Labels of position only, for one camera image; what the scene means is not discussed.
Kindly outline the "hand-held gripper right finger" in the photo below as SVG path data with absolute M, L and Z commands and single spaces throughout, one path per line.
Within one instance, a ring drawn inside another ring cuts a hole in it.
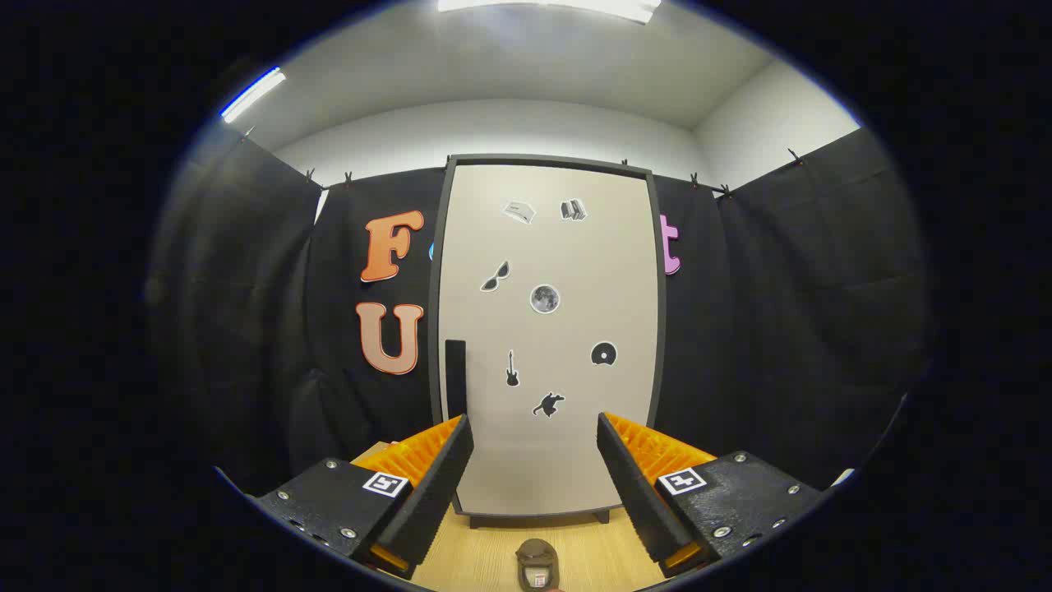
M 615 414 L 598 414 L 596 448 L 639 539 L 669 580 L 778 535 L 823 495 L 750 452 L 715 456 Z

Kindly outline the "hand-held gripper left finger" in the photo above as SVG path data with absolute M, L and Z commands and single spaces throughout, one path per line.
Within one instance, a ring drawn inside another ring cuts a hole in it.
M 247 499 L 316 546 L 410 580 L 431 550 L 471 453 L 471 423 L 461 414 L 362 460 L 321 460 Z

